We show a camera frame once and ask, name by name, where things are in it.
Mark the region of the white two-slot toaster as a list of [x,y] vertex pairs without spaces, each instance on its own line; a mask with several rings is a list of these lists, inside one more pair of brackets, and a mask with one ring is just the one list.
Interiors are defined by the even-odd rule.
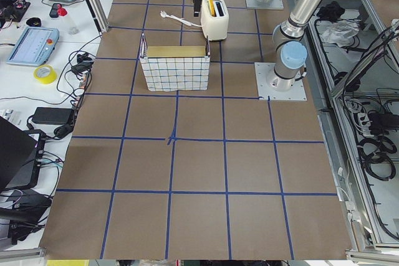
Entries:
[[201,25],[204,37],[209,41],[227,38],[229,14],[224,0],[213,0],[214,14],[211,14],[209,0],[202,0]]

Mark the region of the red and black remote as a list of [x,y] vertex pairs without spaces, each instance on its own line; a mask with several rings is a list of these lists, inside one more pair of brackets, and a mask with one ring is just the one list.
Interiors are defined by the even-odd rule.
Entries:
[[51,18],[64,17],[68,14],[67,10],[60,4],[54,3],[50,10],[49,16]]

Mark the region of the yellow tape roll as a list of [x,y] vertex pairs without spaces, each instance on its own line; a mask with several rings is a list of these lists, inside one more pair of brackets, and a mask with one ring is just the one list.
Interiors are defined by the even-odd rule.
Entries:
[[50,84],[57,80],[57,73],[50,65],[41,65],[34,70],[34,78],[41,84]]

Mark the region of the near blue teach pendant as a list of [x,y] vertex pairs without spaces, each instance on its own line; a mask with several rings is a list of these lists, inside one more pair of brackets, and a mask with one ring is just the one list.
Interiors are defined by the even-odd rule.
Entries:
[[12,49],[6,63],[38,67],[48,61],[59,40],[59,30],[27,27]]

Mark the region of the black power adapter brick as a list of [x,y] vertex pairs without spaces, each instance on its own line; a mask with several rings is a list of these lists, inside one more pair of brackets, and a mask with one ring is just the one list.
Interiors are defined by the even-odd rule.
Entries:
[[72,118],[71,108],[37,107],[32,122],[41,125],[64,125]]

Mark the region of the black monitor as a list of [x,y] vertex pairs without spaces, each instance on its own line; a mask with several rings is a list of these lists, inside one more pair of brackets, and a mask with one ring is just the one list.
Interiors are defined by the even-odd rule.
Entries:
[[20,130],[1,119],[1,190],[29,189],[36,186],[45,133]]

